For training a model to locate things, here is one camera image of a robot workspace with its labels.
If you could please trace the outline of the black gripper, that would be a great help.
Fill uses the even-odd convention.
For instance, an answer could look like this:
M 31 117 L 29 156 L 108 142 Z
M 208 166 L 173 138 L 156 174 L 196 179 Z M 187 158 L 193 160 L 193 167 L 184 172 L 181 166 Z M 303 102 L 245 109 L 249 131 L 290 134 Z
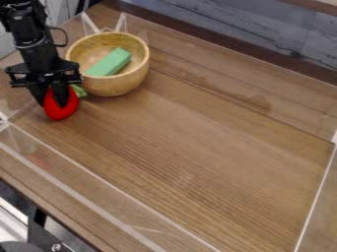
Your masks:
M 42 105 L 48 87 L 60 107 L 68 103 L 68 85 L 81 82 L 80 65 L 58 56 L 56 46 L 48 42 L 17 44 L 22 62 L 7 66 L 5 73 L 13 88 L 27 88 L 38 105 Z

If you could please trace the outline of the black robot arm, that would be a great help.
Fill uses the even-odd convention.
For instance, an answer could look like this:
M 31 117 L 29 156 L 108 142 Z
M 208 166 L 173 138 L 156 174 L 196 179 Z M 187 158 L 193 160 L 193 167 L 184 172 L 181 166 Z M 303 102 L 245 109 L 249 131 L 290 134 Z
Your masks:
M 5 73 L 11 88 L 26 88 L 40 105 L 46 91 L 60 107 L 69 102 L 69 85 L 81 82 L 80 65 L 62 59 L 50 31 L 56 27 L 45 23 L 46 14 L 40 0 L 0 0 L 0 23 L 13 37 L 22 62 L 7 66 Z

